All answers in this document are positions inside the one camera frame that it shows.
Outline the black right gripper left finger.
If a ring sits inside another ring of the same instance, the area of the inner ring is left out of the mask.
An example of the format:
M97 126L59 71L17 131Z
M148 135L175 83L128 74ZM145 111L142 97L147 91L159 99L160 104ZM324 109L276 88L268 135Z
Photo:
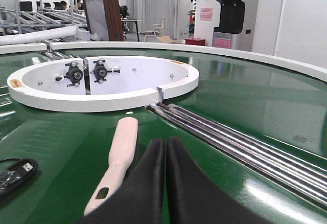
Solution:
M161 223L165 183L165 142L152 139L120 188L76 223Z

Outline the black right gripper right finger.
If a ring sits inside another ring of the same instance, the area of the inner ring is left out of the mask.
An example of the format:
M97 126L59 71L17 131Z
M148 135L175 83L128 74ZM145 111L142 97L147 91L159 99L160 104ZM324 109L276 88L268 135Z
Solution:
M167 141L166 184L171 223L269 223L217 187L179 137Z

